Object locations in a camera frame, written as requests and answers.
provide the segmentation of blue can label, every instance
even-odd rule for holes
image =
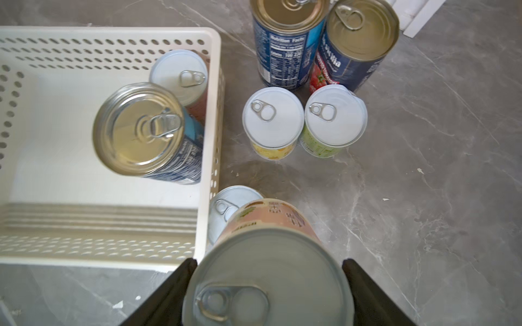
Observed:
[[[202,161],[203,127],[185,114],[185,135],[177,153],[167,164],[145,177],[182,185],[196,184],[201,181]]]
[[[286,36],[269,31],[254,19],[259,74],[269,86],[295,89],[306,82],[323,24],[321,21],[304,34]]]
[[[377,69],[384,57],[358,61],[339,53],[330,42],[326,30],[321,36],[310,81],[310,91],[328,84],[341,84],[354,92]]]

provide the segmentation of can lid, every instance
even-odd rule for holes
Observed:
[[[229,218],[239,207],[263,198],[259,191],[246,186],[231,186],[217,193],[210,202],[208,239],[216,243]]]
[[[299,31],[321,21],[327,0],[251,0],[254,16],[282,31]]]
[[[341,0],[326,28],[340,52],[361,61],[385,55],[399,38],[399,19],[384,0]]]
[[[183,324],[353,324],[341,266],[302,233],[282,227],[243,231],[199,264],[183,303]]]
[[[171,91],[182,106],[188,106],[207,89],[207,65],[192,51],[170,51],[154,63],[149,80]]]
[[[305,107],[306,126],[322,143],[344,147],[366,130],[366,105],[343,85],[331,84],[315,91]]]
[[[100,160],[123,175],[143,176],[165,165],[184,132],[180,103],[149,82],[124,86],[101,106],[92,131]]]
[[[264,148],[290,145],[304,126],[301,101],[289,90],[267,87],[255,92],[243,109],[243,127],[248,137]]]

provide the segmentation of perforated basket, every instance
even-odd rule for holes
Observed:
[[[203,257],[219,182],[224,78],[209,28],[0,28],[0,262],[172,270]],[[163,53],[210,62],[201,183],[121,176],[92,145],[118,88]]]

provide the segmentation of marble floor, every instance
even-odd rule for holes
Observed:
[[[357,143],[329,160],[298,147],[268,162],[240,119],[263,87],[248,1],[0,2],[3,25],[218,30],[221,188],[243,184],[297,206],[337,260],[354,258],[426,326],[522,323],[521,13],[518,1],[447,0],[358,91],[369,122]],[[17,324],[49,326],[117,325],[167,277],[21,265],[2,265],[0,275]]]

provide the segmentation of metal can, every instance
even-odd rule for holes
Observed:
[[[185,326],[353,325],[346,276],[294,206],[251,202],[218,243],[188,284]]]
[[[243,128],[262,158],[280,160],[292,152],[303,130],[301,101],[281,87],[255,92],[243,109]]]
[[[342,85],[327,85],[308,99],[301,146],[318,158],[329,158],[355,143],[366,130],[366,105]]]
[[[217,193],[210,202],[208,214],[208,240],[216,243],[228,220],[239,207],[263,198],[263,195],[246,186],[231,186]]]
[[[250,5],[263,82],[296,89],[308,80],[328,0],[250,0]]]
[[[189,50],[174,50],[159,58],[150,70],[149,81],[171,91],[188,113],[205,123],[208,67]]]
[[[385,0],[340,0],[326,19],[310,92],[327,84],[357,90],[399,39],[399,18]]]
[[[116,173],[196,184],[203,128],[163,87],[124,86],[101,106],[92,131],[100,160]]]

